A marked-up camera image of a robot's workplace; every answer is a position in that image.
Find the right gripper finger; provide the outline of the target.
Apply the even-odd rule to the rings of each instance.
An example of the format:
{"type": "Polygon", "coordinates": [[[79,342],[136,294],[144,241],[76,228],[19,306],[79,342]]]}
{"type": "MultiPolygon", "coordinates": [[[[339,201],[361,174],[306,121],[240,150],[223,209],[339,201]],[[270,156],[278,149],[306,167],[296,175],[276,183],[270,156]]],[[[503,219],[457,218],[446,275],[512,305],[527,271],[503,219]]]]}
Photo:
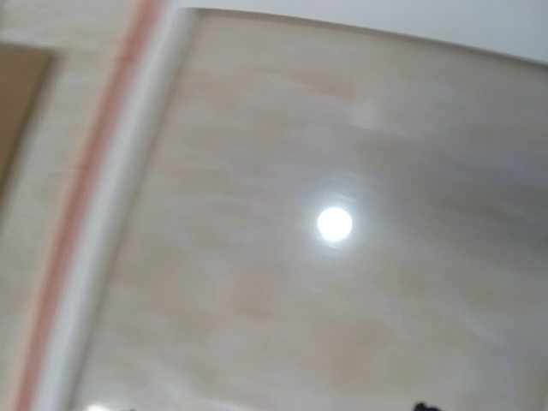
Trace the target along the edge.
{"type": "Polygon", "coordinates": [[[413,411],[441,411],[440,408],[429,405],[425,402],[417,402],[414,405],[413,411]]]}

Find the white mat board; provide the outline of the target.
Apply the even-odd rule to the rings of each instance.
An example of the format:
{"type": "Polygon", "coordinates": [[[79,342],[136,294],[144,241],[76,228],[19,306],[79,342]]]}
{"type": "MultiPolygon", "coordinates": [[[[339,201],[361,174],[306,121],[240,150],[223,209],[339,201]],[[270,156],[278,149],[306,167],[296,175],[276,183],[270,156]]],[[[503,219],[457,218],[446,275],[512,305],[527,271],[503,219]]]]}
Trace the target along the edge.
{"type": "Polygon", "coordinates": [[[33,408],[546,409],[546,68],[155,14],[49,269],[33,408]]]}

